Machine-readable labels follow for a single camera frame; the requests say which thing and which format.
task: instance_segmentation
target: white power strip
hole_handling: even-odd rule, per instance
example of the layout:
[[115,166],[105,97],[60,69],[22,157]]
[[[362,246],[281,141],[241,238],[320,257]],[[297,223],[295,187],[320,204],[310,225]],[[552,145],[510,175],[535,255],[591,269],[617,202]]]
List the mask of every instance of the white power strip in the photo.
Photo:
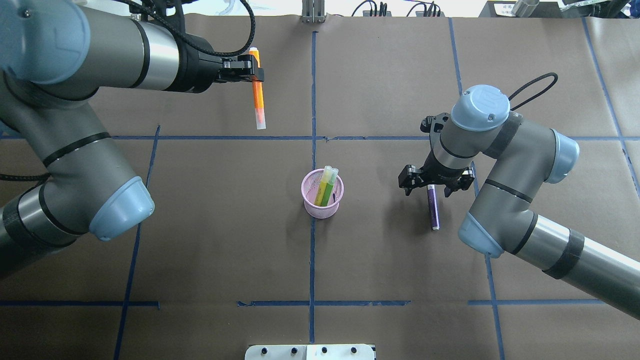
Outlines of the white power strip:
[[366,344],[253,345],[244,360],[376,360],[376,351]]

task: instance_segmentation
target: pen holder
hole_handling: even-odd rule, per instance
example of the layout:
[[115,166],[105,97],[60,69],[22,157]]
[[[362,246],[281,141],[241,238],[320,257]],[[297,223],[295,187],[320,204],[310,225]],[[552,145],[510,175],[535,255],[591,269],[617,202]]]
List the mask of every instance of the pen holder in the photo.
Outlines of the pen holder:
[[302,185],[300,186],[302,198],[305,200],[305,209],[307,210],[307,213],[318,219],[328,218],[335,214],[335,212],[338,211],[340,200],[342,199],[342,194],[344,193],[344,185],[342,184],[340,175],[338,175],[335,180],[335,185],[333,186],[332,193],[335,198],[334,196],[332,196],[329,199],[329,203],[327,204],[327,206],[314,205],[323,170],[323,168],[319,168],[308,173],[307,176],[305,176],[304,180],[302,180]]

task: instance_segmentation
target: white label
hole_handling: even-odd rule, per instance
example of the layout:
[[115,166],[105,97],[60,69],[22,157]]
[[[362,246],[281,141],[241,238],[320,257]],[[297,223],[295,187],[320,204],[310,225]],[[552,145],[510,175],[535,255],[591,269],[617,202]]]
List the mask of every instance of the white label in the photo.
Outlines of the white label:
[[493,4],[493,7],[495,8],[495,13],[498,16],[516,16],[513,15],[513,4]]

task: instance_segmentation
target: marker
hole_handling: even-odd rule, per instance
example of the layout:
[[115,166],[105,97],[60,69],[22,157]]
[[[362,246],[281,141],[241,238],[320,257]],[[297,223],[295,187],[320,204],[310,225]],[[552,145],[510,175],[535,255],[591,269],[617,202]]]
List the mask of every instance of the marker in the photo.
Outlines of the marker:
[[[260,67],[260,52],[257,47],[249,48],[249,53],[258,61]],[[262,83],[253,82],[253,105],[255,106],[255,127],[258,130],[266,129],[267,123],[264,120],[264,98],[262,97]]]
[[327,206],[327,204],[329,204],[329,199],[331,199],[331,192],[333,191],[336,179],[338,179],[338,169],[333,168],[331,169],[331,179],[329,179],[326,187],[324,188],[324,195],[322,196],[320,206]]
[[427,197],[429,199],[429,212],[431,213],[431,229],[440,230],[440,215],[438,214],[438,199],[436,199],[435,185],[427,185]]
[[322,177],[320,178],[320,185],[318,186],[318,192],[316,193],[316,201],[314,201],[315,206],[321,206],[322,198],[324,196],[324,189],[326,189],[326,184],[331,180],[331,167],[329,165],[324,167],[324,171],[322,172]]

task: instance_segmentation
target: gray robotic arm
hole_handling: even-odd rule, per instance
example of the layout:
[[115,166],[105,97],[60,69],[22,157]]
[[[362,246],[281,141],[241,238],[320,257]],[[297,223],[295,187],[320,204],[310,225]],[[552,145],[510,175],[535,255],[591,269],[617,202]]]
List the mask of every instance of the gray robotic arm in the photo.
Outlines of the gray robotic arm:
[[460,227],[460,239],[493,258],[506,250],[640,319],[640,263],[529,209],[542,183],[558,183],[573,168],[577,143],[509,107],[500,90],[477,85],[451,114],[426,119],[431,152],[422,168],[404,168],[400,187],[407,195],[427,184],[446,184],[449,191],[464,189],[460,184],[468,188],[474,157],[482,152],[495,158]]
[[162,26],[69,0],[0,3],[0,124],[51,174],[0,208],[0,279],[84,233],[110,240],[153,213],[142,179],[87,103],[98,87],[197,93],[263,80],[252,55],[213,56],[204,39],[182,36],[205,51]]

